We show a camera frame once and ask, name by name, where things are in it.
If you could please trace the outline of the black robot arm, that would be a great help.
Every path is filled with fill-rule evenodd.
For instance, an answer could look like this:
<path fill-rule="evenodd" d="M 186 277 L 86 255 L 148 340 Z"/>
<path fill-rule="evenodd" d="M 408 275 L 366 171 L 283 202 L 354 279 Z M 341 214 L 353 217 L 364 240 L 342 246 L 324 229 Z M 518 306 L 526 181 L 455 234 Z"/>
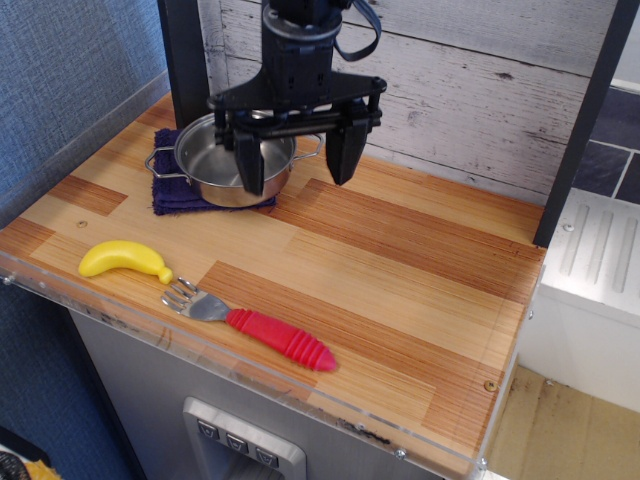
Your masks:
<path fill-rule="evenodd" d="M 217 143 L 233 151 L 246 191 L 265 182 L 260 143 L 322 133 L 326 162 L 337 185 L 355 172 L 372 129 L 381 123 L 385 80 L 341 73 L 332 61 L 359 61 L 378 43 L 345 52 L 337 42 L 343 11 L 355 7 L 380 34 L 380 19 L 365 1 L 269 1 L 262 9 L 262 65 L 251 80 L 213 94 Z"/>

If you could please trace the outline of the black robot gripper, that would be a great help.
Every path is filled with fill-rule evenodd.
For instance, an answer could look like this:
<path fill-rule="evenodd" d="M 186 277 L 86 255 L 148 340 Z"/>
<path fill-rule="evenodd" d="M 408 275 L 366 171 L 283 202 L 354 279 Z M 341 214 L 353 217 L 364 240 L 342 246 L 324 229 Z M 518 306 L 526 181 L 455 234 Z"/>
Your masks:
<path fill-rule="evenodd" d="M 326 134 L 326 163 L 336 185 L 354 175 L 374 127 L 381 124 L 377 76 L 340 73 L 339 55 L 355 62 L 371 55 L 376 41 L 352 52 L 337 41 L 344 11 L 355 8 L 381 35 L 380 19 L 365 1 L 269 1 L 261 11 L 261 60 L 251 80 L 213 94 L 217 143 L 234 149 L 244 189 L 262 196 L 261 141 Z"/>

